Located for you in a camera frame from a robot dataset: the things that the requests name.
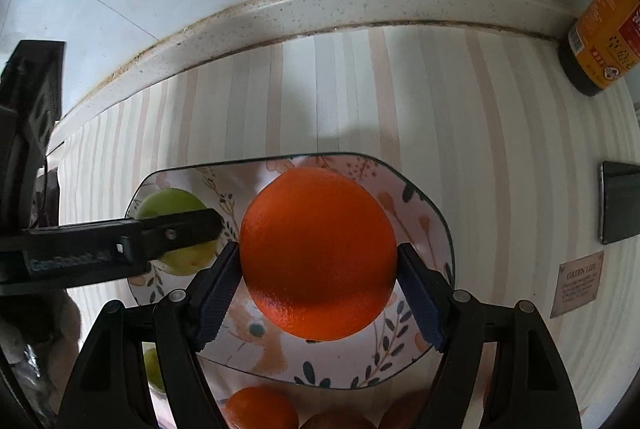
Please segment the large orange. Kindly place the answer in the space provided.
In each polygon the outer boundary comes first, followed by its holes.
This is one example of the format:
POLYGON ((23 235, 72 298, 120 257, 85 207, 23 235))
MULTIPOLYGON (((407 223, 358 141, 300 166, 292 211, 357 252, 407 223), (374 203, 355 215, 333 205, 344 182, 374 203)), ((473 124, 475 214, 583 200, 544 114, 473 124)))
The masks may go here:
POLYGON ((370 325, 395 286, 396 238, 362 186, 321 168, 294 168, 244 213, 242 272, 259 311, 282 331, 317 341, 370 325))

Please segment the green apple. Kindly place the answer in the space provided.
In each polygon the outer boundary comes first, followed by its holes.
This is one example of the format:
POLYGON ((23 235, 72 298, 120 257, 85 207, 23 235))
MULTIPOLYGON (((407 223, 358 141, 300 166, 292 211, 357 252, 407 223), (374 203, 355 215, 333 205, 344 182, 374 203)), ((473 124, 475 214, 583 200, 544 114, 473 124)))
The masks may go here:
POLYGON ((178 188, 163 188, 144 198, 136 212, 136 220, 157 221, 160 247, 166 251, 154 265, 165 273, 190 276, 206 269, 216 256, 222 219, 215 209, 205 206, 200 198, 178 188))
POLYGON ((160 372, 160 360, 154 345, 143 348, 143 360, 146 372, 146 378, 149 385, 158 393, 164 393, 165 387, 163 383, 162 373, 160 372))

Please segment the floral fruit plate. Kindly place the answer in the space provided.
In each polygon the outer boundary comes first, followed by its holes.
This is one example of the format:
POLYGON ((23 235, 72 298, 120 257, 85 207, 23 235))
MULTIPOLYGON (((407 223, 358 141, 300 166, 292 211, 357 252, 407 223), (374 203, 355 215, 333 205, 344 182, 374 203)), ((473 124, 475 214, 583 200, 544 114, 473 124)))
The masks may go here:
MULTIPOLYGON (((448 225, 430 198, 381 160, 356 152, 327 152, 200 164, 155 171, 139 185, 126 215, 164 188, 186 190, 222 218, 221 246, 238 237, 245 209, 282 172, 320 167, 357 182, 378 201, 398 243, 413 245, 427 267, 456 282, 448 225)), ((235 291, 217 337, 198 355, 203 361, 255 377, 326 389, 376 386, 419 360, 431 347, 420 334, 407 300, 396 287, 381 314, 350 337, 315 342, 281 331, 265 318, 245 288, 235 291)))

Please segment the orange fruit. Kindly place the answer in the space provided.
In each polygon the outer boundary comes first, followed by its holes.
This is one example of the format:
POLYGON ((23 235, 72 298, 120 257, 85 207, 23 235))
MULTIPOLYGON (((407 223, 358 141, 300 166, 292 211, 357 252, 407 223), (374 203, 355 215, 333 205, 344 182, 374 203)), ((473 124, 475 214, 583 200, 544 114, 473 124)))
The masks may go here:
POLYGON ((329 409, 309 417, 300 429, 375 429, 371 420, 349 409, 329 409))
POLYGON ((230 428, 297 429, 299 418, 292 402, 269 387, 249 387, 229 397, 222 409, 230 428))

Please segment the black smartphone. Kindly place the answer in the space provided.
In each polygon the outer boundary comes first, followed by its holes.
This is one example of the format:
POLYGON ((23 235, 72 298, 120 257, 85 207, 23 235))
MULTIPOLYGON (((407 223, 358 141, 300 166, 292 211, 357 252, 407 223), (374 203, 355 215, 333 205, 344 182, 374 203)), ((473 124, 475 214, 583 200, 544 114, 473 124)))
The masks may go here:
POLYGON ((605 160, 599 171, 599 238, 602 245, 640 233, 640 170, 638 164, 605 160))

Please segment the striped cat table mat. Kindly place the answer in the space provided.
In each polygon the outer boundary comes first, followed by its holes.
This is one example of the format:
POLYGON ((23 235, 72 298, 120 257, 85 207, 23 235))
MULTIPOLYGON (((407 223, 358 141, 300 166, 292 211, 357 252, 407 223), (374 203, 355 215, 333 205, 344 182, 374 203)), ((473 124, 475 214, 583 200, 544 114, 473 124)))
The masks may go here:
POLYGON ((477 297, 548 307, 561 264, 600 250, 599 164, 637 162, 639 126, 624 82, 582 95, 548 41, 323 33, 176 74, 89 120, 53 157, 60 220, 121 217, 156 169, 322 150, 381 159, 432 198, 477 297))

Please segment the soy sauce bottle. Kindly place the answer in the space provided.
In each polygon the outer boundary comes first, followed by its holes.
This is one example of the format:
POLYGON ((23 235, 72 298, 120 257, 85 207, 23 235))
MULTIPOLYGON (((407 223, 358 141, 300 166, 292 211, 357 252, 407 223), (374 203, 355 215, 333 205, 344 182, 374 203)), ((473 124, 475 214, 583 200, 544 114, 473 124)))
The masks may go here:
POLYGON ((639 0, 592 0, 560 41, 558 54, 580 93, 608 89, 639 64, 639 0))

